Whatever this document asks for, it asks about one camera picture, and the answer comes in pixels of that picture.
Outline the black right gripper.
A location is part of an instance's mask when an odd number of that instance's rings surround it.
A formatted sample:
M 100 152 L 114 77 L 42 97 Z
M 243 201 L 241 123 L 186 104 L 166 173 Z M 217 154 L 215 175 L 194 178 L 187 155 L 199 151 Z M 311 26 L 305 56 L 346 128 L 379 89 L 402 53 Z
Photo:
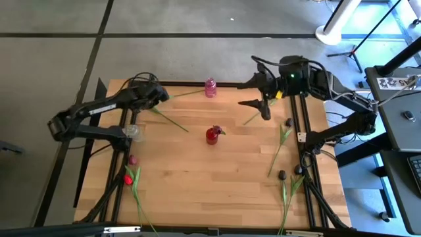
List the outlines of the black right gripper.
M 263 63 L 257 63 L 257 70 L 258 73 L 256 78 L 252 78 L 244 83 L 239 83 L 236 88 L 239 90 L 258 88 L 267 99 L 277 99 L 279 93 L 278 79 Z M 254 99 L 250 101 L 240 101 L 238 104 L 256 108 L 264 120 L 271 119 L 267 100 L 259 101 L 258 99 Z

